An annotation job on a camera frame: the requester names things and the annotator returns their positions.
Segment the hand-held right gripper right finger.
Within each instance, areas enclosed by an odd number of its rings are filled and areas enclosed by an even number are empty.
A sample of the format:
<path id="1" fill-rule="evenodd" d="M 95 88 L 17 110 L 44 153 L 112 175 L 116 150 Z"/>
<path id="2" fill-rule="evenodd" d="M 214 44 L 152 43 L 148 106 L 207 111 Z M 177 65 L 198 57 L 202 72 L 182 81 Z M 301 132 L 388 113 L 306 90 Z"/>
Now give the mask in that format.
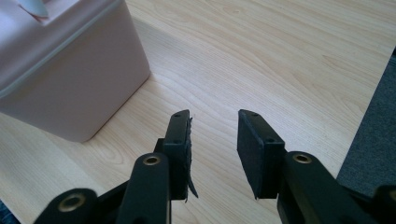
<path id="1" fill-rule="evenodd" d="M 237 152 L 256 199 L 275 199 L 285 142 L 258 113 L 238 111 Z"/>

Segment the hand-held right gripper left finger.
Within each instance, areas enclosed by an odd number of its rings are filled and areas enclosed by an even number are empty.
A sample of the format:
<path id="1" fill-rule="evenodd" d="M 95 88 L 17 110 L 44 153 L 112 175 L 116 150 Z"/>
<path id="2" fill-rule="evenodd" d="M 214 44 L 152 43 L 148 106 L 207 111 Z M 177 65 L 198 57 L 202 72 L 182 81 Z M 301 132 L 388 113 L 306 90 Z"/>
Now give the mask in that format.
<path id="1" fill-rule="evenodd" d="M 173 114 L 165 137 L 158 140 L 154 149 L 168 158 L 172 200 L 188 200 L 189 192 L 198 198 L 191 178 L 191 122 L 189 109 Z"/>

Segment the pink tissue box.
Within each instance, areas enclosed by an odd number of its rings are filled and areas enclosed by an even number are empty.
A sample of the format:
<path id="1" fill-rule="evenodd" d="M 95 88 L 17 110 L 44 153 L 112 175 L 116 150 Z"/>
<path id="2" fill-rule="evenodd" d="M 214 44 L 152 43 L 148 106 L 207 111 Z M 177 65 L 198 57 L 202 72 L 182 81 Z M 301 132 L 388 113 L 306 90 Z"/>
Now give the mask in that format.
<path id="1" fill-rule="evenodd" d="M 147 80 L 126 0 L 0 0 L 0 113 L 68 141 L 91 139 Z"/>

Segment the pale tissue sheet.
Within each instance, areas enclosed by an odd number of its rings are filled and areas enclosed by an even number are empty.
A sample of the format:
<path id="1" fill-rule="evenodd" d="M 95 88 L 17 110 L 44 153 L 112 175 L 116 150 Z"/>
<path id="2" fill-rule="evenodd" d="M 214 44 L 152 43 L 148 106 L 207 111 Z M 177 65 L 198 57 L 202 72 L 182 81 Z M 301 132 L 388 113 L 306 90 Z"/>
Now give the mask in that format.
<path id="1" fill-rule="evenodd" d="M 47 18 L 49 15 L 42 0 L 18 0 L 18 2 L 25 11 L 33 16 Z"/>

